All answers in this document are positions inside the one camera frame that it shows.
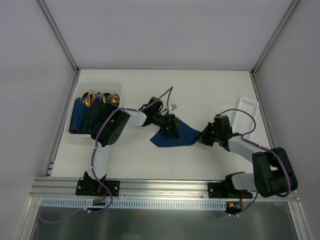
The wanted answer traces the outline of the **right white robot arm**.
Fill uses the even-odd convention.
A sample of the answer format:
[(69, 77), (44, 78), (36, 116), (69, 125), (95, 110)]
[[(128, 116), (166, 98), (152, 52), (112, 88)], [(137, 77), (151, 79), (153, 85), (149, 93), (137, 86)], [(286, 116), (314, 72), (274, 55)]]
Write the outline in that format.
[(233, 132), (226, 115), (216, 115), (196, 140), (210, 147), (217, 143), (252, 163), (253, 173), (228, 174), (216, 187), (230, 198), (236, 198), (245, 191), (256, 192), (264, 198), (284, 198), (298, 188), (298, 180), (285, 149), (263, 147), (246, 139), (244, 134)]

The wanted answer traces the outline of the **blue paper napkin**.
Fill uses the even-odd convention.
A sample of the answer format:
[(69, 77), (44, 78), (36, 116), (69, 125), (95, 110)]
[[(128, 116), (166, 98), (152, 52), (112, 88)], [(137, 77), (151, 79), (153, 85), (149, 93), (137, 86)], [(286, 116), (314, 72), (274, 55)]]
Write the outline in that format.
[(190, 127), (188, 124), (179, 120), (178, 133), (180, 138), (168, 136), (160, 130), (150, 139), (150, 142), (159, 148), (173, 148), (194, 145), (200, 131)]

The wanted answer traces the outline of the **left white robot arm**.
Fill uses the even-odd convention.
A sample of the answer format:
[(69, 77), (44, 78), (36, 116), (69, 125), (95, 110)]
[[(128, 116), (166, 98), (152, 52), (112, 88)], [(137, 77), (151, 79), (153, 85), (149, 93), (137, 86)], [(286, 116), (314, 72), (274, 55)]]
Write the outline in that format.
[(141, 108), (122, 108), (113, 103), (107, 103), (100, 110), (90, 127), (94, 150), (89, 168), (85, 171), (83, 179), (78, 182), (77, 195), (93, 196), (104, 191), (111, 146), (119, 139), (125, 126), (146, 127), (153, 124), (158, 126), (159, 131), (166, 137), (172, 137), (175, 140), (180, 138), (178, 118), (169, 112), (163, 115), (162, 106), (163, 102), (159, 98), (152, 97)]

